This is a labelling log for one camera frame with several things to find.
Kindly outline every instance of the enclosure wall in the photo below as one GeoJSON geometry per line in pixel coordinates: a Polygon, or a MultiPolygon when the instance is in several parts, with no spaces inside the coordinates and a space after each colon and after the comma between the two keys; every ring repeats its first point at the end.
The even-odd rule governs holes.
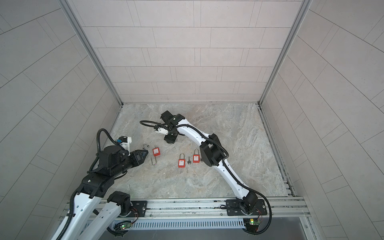
{"type": "Polygon", "coordinates": [[[262,101],[323,239],[384,236],[383,16],[380,0],[314,0],[262,101]]]}
{"type": "Polygon", "coordinates": [[[54,229],[118,110],[56,0],[0,2],[0,239],[54,229]]]}

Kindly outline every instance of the wall tile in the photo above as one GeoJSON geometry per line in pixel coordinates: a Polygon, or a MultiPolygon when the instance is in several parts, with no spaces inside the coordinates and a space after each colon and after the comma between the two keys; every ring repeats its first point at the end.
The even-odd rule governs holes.
{"type": "Polygon", "coordinates": [[[41,196],[38,202],[40,205],[54,208],[60,206],[86,153],[86,151],[76,144],[71,146],[59,169],[41,196]]]}
{"type": "Polygon", "coordinates": [[[178,82],[215,82],[217,67],[176,67],[178,82]]]}
{"type": "Polygon", "coordinates": [[[235,83],[201,82],[200,93],[206,94],[231,94],[235,83]]]}
{"type": "Polygon", "coordinates": [[[133,26],[126,1],[73,0],[84,26],[133,26]]]}
{"type": "Polygon", "coordinates": [[[303,162],[305,162],[307,160],[308,160],[307,155],[305,155],[305,153],[303,153],[293,161],[293,164],[295,165],[295,167],[298,167],[300,164],[302,164],[303,162]]]}
{"type": "Polygon", "coordinates": [[[136,82],[172,82],[169,67],[131,67],[136,82]]]}
{"type": "Polygon", "coordinates": [[[136,1],[135,4],[141,26],[194,26],[193,1],[136,1]]]}
{"type": "Polygon", "coordinates": [[[368,99],[384,89],[384,69],[377,65],[384,53],[347,31],[339,29],[322,56],[368,99]]]}
{"type": "Polygon", "coordinates": [[[208,94],[207,102],[242,102],[244,94],[208,94]]]}
{"type": "Polygon", "coordinates": [[[140,48],[98,48],[98,50],[108,67],[146,66],[140,48]]]}
{"type": "Polygon", "coordinates": [[[258,2],[202,1],[201,26],[248,27],[258,2]]]}
{"type": "Polygon", "coordinates": [[[289,123],[292,125],[303,112],[303,110],[285,83],[281,84],[279,90],[276,93],[276,97],[279,100],[279,103],[283,108],[289,123]]]}
{"type": "Polygon", "coordinates": [[[261,48],[282,48],[290,28],[266,28],[261,48]]]}
{"type": "Polygon", "coordinates": [[[153,34],[158,48],[209,48],[211,29],[153,28],[153,34]]]}
{"type": "Polygon", "coordinates": [[[309,161],[297,167],[301,182],[322,227],[339,225],[340,222],[329,203],[309,161]]]}
{"type": "Polygon", "coordinates": [[[53,32],[52,28],[49,26],[49,24],[45,21],[44,17],[39,17],[36,19],[36,21],[40,24],[40,26],[44,29],[45,33],[49,36],[49,38],[52,40],[52,42],[59,46],[61,44],[59,38],[56,36],[56,34],[53,32]]]}
{"type": "Polygon", "coordinates": [[[212,28],[210,47],[258,48],[264,31],[264,28],[212,28]]]}
{"type": "Polygon", "coordinates": [[[121,94],[154,94],[150,83],[116,83],[121,94]]]}
{"type": "Polygon", "coordinates": [[[125,67],[105,67],[105,71],[113,83],[132,82],[125,67]]]}
{"type": "Polygon", "coordinates": [[[86,118],[75,107],[71,107],[37,155],[59,166],[85,122],[86,118]]]}
{"type": "Polygon", "coordinates": [[[89,84],[84,92],[78,98],[78,102],[87,110],[88,113],[92,113],[96,104],[99,102],[105,91],[107,85],[100,75],[89,84]]]}
{"type": "Polygon", "coordinates": [[[348,0],[327,1],[319,14],[364,39],[383,16],[383,8],[384,2],[380,0],[370,1],[369,4],[348,0]]]}
{"type": "Polygon", "coordinates": [[[80,61],[81,56],[72,42],[66,41],[32,64],[24,73],[48,93],[80,61]]]}
{"type": "Polygon", "coordinates": [[[261,67],[224,67],[222,82],[256,82],[261,67]]]}
{"type": "Polygon", "coordinates": [[[239,94],[262,94],[265,88],[265,83],[245,83],[241,82],[239,86],[239,90],[237,93],[239,94]]]}
{"type": "Polygon", "coordinates": [[[7,221],[0,225],[2,238],[16,238],[20,226],[15,222],[27,220],[52,176],[50,172],[28,165],[0,203],[0,211],[7,216],[7,221]]]}
{"type": "Polygon", "coordinates": [[[133,103],[164,103],[168,102],[166,94],[132,94],[129,95],[133,103]]]}
{"type": "Polygon", "coordinates": [[[308,80],[304,80],[295,98],[320,138],[341,124],[340,119],[308,80]]]}
{"type": "Polygon", "coordinates": [[[201,1],[193,1],[194,27],[201,26],[201,1]]]}
{"type": "Polygon", "coordinates": [[[244,94],[243,102],[258,102],[261,97],[261,94],[244,94]]]}
{"type": "Polygon", "coordinates": [[[194,93],[195,83],[157,83],[159,94],[171,93],[194,93]]]}
{"type": "Polygon", "coordinates": [[[56,211],[56,208],[36,204],[31,215],[53,218],[56,211]]]}
{"type": "Polygon", "coordinates": [[[85,88],[79,76],[72,70],[39,102],[39,105],[61,121],[85,88]]]}
{"type": "Polygon", "coordinates": [[[308,119],[305,119],[295,129],[295,134],[321,184],[341,175],[308,119]]]}
{"type": "Polygon", "coordinates": [[[22,174],[34,155],[41,148],[54,128],[46,121],[29,112],[0,142],[2,153],[0,195],[5,196],[22,174]]]}
{"type": "Polygon", "coordinates": [[[299,37],[295,38],[288,56],[311,83],[327,65],[327,62],[299,37]]]}
{"type": "Polygon", "coordinates": [[[85,118],[89,118],[89,112],[87,112],[87,110],[85,110],[85,108],[78,102],[76,101],[73,106],[79,110],[81,112],[81,114],[85,117],[85,118]]]}
{"type": "Polygon", "coordinates": [[[360,143],[384,130],[384,114],[331,65],[313,86],[360,143]]]}
{"type": "Polygon", "coordinates": [[[107,48],[154,48],[152,28],[98,27],[107,48]]]}
{"type": "Polygon", "coordinates": [[[340,137],[347,131],[348,131],[348,128],[343,123],[341,123],[339,126],[337,126],[334,130],[328,133],[321,140],[323,141],[325,146],[328,146],[331,142],[335,141],[338,137],[340,137]]]}
{"type": "Polygon", "coordinates": [[[57,2],[49,0],[31,0],[27,2],[6,0],[2,1],[0,15],[12,28],[15,28],[59,8],[57,2]]]}
{"type": "Polygon", "coordinates": [[[376,163],[376,165],[381,169],[381,171],[384,171],[384,147],[382,144],[383,142],[384,132],[381,132],[361,144],[361,146],[376,163]]]}
{"type": "Polygon", "coordinates": [[[201,66],[239,66],[241,48],[202,48],[201,66]]]}
{"type": "Polygon", "coordinates": [[[22,226],[16,240],[41,239],[52,218],[30,215],[22,226]]]}
{"type": "Polygon", "coordinates": [[[276,120],[277,126],[281,132],[281,136],[284,139],[285,145],[290,153],[292,161],[298,158],[301,154],[304,153],[291,125],[288,122],[288,119],[285,113],[282,113],[280,117],[276,120]]]}
{"type": "Polygon", "coordinates": [[[105,48],[105,43],[95,26],[83,27],[86,37],[94,48],[105,48]]]}
{"type": "Polygon", "coordinates": [[[39,167],[41,169],[44,169],[48,172],[51,172],[53,174],[55,174],[57,169],[59,168],[59,166],[39,157],[37,155],[32,159],[31,164],[35,165],[36,167],[39,167]]]}
{"type": "Polygon", "coordinates": [[[329,192],[327,193],[327,197],[331,202],[348,239],[380,239],[375,227],[350,187],[343,187],[333,192],[329,192]],[[354,224],[354,216],[356,215],[358,215],[361,220],[360,227],[358,228],[354,224]]]}
{"type": "Polygon", "coordinates": [[[1,34],[0,45],[0,73],[8,80],[56,47],[37,21],[1,34]]]}
{"type": "Polygon", "coordinates": [[[350,132],[327,146],[345,180],[371,221],[381,221],[384,209],[384,175],[350,132]]]}
{"type": "Polygon", "coordinates": [[[23,73],[0,89],[0,139],[2,140],[43,98],[40,90],[23,73]]]}
{"type": "Polygon", "coordinates": [[[148,48],[152,66],[194,66],[193,48],[148,48]]]}
{"type": "Polygon", "coordinates": [[[256,27],[290,28],[300,2],[263,2],[256,27]]]}
{"type": "Polygon", "coordinates": [[[51,27],[60,42],[65,42],[75,35],[70,23],[61,9],[44,15],[45,21],[51,27]]]}
{"type": "Polygon", "coordinates": [[[323,183],[321,186],[323,187],[324,192],[327,193],[327,192],[332,192],[336,189],[348,186],[348,183],[347,181],[345,181],[345,178],[341,175],[340,177],[337,177],[335,179],[332,179],[328,182],[323,183]]]}
{"type": "Polygon", "coordinates": [[[92,111],[87,122],[79,133],[79,138],[86,144],[90,145],[93,139],[96,137],[96,132],[100,129],[100,125],[103,122],[106,112],[103,110],[100,104],[97,104],[95,109],[92,111]]]}
{"type": "Polygon", "coordinates": [[[280,67],[279,75],[284,80],[289,90],[292,90],[296,85],[297,81],[299,80],[299,78],[301,77],[301,71],[287,56],[280,67]]]}
{"type": "Polygon", "coordinates": [[[308,11],[297,35],[311,48],[317,50],[332,25],[333,23],[325,18],[312,11],[308,11]]]}
{"type": "Polygon", "coordinates": [[[206,94],[167,94],[168,102],[206,102],[206,94]]]}
{"type": "Polygon", "coordinates": [[[251,48],[249,49],[246,66],[273,67],[280,54],[278,48],[251,48]]]}
{"type": "Polygon", "coordinates": [[[277,144],[277,148],[279,149],[280,155],[283,159],[283,163],[287,169],[287,174],[291,182],[296,182],[300,179],[300,177],[279,130],[275,133],[274,138],[277,144]]]}
{"type": "Polygon", "coordinates": [[[332,238],[347,237],[341,225],[323,227],[323,231],[326,237],[332,237],[332,238]]]}

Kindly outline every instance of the gray marble surface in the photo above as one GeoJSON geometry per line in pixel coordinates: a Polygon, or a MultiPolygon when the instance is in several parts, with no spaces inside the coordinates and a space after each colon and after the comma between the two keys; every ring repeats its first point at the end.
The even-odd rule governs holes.
{"type": "Polygon", "coordinates": [[[180,153],[192,161],[198,147],[190,139],[179,135],[174,144],[168,144],[163,134],[139,124],[140,120],[163,122],[160,116],[166,110],[173,115],[180,113],[205,133],[215,133],[229,152],[232,168],[248,186],[266,196],[287,195],[255,104],[126,104],[111,135],[114,139],[132,137],[131,151],[142,149],[143,143],[149,144],[149,155],[142,165],[116,180],[106,198],[116,190],[136,199],[234,197],[221,175],[204,162],[177,167],[180,153]],[[161,155],[153,166],[155,145],[161,155]]]}

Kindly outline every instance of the black bracket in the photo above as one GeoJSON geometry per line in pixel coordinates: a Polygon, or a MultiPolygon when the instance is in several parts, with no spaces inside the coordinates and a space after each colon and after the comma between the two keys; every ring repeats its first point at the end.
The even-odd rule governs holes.
{"type": "MultiPolygon", "coordinates": [[[[228,216],[247,216],[240,210],[241,201],[242,200],[240,199],[227,199],[225,201],[225,205],[228,207],[227,208],[228,216]]],[[[259,215],[259,212],[257,210],[261,212],[261,215],[267,215],[266,205],[263,199],[258,199],[256,201],[255,208],[252,215],[259,215]]]]}

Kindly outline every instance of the white panel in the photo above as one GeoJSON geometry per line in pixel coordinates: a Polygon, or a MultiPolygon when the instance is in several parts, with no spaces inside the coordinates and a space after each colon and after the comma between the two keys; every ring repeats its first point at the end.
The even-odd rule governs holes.
{"type": "Polygon", "coordinates": [[[0,73],[8,80],[56,46],[37,21],[0,35],[0,73]]]}
{"type": "Polygon", "coordinates": [[[98,27],[107,48],[154,48],[152,28],[98,27]]]}
{"type": "Polygon", "coordinates": [[[84,26],[133,26],[126,1],[73,0],[84,26]]]}
{"type": "Polygon", "coordinates": [[[135,4],[141,26],[194,26],[193,1],[135,1],[135,4]]]}
{"type": "Polygon", "coordinates": [[[194,66],[193,48],[148,48],[152,66],[194,66]]]}
{"type": "Polygon", "coordinates": [[[264,28],[212,28],[210,47],[258,48],[262,41],[264,30],[264,28]]]}
{"type": "Polygon", "coordinates": [[[158,48],[209,48],[211,29],[153,28],[153,34],[158,48]]]}
{"type": "Polygon", "coordinates": [[[106,66],[146,66],[141,48],[98,48],[106,66]]]}
{"type": "Polygon", "coordinates": [[[290,28],[301,2],[263,2],[256,27],[290,28]]]}
{"type": "Polygon", "coordinates": [[[202,48],[201,66],[239,66],[241,48],[202,48]]]}
{"type": "Polygon", "coordinates": [[[201,26],[248,27],[254,2],[202,1],[201,26]]]}

